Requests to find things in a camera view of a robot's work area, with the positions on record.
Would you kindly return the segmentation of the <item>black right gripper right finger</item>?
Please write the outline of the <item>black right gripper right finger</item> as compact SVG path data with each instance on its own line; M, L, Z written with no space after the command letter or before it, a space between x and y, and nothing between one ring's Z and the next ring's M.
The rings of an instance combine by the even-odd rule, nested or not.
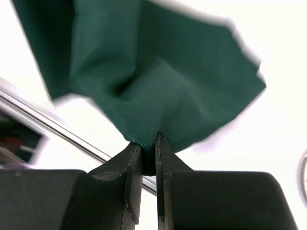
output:
M179 176L193 170L169 147L165 137L158 134L155 142L155 167L158 228L160 230L198 230L188 209L186 193L180 191Z

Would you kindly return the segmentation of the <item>dark green cloth placemat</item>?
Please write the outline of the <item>dark green cloth placemat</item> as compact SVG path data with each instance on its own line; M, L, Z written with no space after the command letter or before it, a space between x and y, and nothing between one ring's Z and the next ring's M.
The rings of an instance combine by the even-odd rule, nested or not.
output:
M91 98L155 175L163 134L179 152L235 119L266 87L233 31L146 0L15 0L52 99Z

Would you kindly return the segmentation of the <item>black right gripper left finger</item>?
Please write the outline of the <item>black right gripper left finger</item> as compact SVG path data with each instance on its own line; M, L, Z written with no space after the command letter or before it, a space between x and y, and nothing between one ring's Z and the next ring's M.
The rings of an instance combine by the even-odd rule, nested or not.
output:
M67 211L69 230L133 230L139 223L142 153L130 143L79 177Z

